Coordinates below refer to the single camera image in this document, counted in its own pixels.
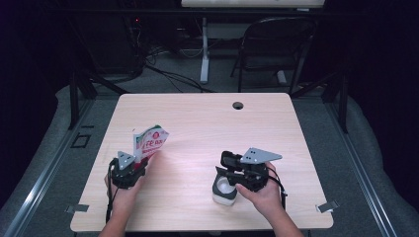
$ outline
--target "chair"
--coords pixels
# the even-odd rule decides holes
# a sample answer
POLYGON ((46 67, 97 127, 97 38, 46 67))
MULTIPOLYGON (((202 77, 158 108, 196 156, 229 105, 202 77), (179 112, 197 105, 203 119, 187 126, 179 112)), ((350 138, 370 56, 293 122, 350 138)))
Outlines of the chair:
POLYGON ((308 18, 265 18, 246 30, 230 77, 239 68, 238 92, 244 71, 292 70, 289 94, 293 91, 303 47, 314 34, 315 23, 308 18))

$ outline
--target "dark background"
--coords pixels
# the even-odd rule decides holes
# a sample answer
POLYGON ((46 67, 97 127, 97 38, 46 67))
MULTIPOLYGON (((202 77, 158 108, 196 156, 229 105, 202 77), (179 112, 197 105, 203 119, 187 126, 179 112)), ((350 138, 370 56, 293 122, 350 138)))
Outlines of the dark background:
MULTIPOLYGON (((102 4, 110 8, 121 6, 112 0, 105 2, 102 4)), ((64 6, 80 3, 83 1, 59 2, 64 6)), ((44 4, 58 3, 20 0, 1 6, 1 205, 19 183, 42 141, 56 110, 54 94, 68 85, 75 70, 85 68, 102 73, 140 70, 141 50, 126 33, 126 21, 121 19, 95 29, 77 24, 77 20, 71 25, 65 18, 46 13, 44 4), (101 56, 99 52, 104 50, 113 51, 120 58, 118 62, 101 56)), ((148 4, 147 7, 165 4, 161 6, 172 8, 179 6, 179 1, 148 4)), ((364 11, 368 16, 357 21, 320 20, 301 73, 301 81, 316 81, 342 65, 351 69, 349 94, 373 128, 383 168, 398 192, 417 210, 419 17, 415 9, 418 5, 401 0, 379 4, 326 2, 326 12, 364 11)), ((168 19, 171 18, 145 19, 158 28, 144 30, 176 50, 174 22, 169 24, 168 19)), ((96 21, 106 20, 98 17, 96 21)))

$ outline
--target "table hole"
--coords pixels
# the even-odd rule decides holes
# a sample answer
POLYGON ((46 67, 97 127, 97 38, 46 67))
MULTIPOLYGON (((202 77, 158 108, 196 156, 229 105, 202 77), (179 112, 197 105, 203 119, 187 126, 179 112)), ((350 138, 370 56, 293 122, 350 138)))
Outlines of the table hole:
POLYGON ((243 103, 241 103, 241 102, 234 102, 233 103, 233 107, 236 109, 236 110, 241 110, 241 109, 243 109, 243 103))

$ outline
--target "gray carpet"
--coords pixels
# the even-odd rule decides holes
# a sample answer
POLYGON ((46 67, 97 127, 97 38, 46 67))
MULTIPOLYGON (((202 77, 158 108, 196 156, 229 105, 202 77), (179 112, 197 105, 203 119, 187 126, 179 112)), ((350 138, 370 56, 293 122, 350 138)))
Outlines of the gray carpet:
MULTIPOLYGON (((211 52, 209 83, 206 88, 217 92, 236 92, 236 78, 230 78, 234 58, 225 50, 211 52)), ((162 70, 176 72, 199 81, 201 72, 201 56, 186 57, 182 54, 162 53, 156 57, 154 65, 162 70)), ((263 76, 271 81, 272 75, 263 76)), ((133 93, 199 93, 200 91, 173 82, 178 89, 165 77, 145 69, 136 79, 118 85, 133 93)), ((106 132, 118 96, 108 88, 95 84, 99 92, 98 98, 91 104, 75 130, 77 134, 88 135, 90 139, 84 148, 71 148, 76 139, 74 135, 67 142, 62 153, 64 159, 50 183, 42 201, 24 230, 23 236, 73 236, 69 228, 72 215, 64 212, 68 205, 78 203, 93 165, 96 153, 106 132)), ((284 92, 287 88, 249 89, 243 92, 284 92)), ((327 230, 311 230, 312 236, 382 236, 375 217, 363 194, 360 184, 350 165, 350 154, 340 137, 335 119, 327 111, 319 93, 321 89, 293 100, 297 117, 301 124, 320 182, 328 200, 336 200, 341 206, 333 212, 334 225, 327 230)), ((64 137, 68 137, 69 126, 69 93, 64 88, 57 93, 59 105, 51 127, 28 168, 25 177, 0 211, 0 235, 4 235, 18 213, 25 198, 43 167, 57 153, 64 137)), ((81 103, 90 105, 81 98, 81 103)), ((391 181, 382 171, 379 148, 362 111, 350 100, 348 109, 349 136, 368 171, 377 194, 381 197, 391 223, 399 236, 419 236, 418 213, 394 191, 391 181)), ((73 145, 84 144, 78 139, 73 145)), ((271 232, 261 233, 222 233, 221 236, 273 236, 271 232)), ((77 236, 97 236, 97 233, 78 233, 77 236)), ((150 236, 143 233, 139 236, 150 236)), ((201 236, 189 233, 188 236, 201 236)))

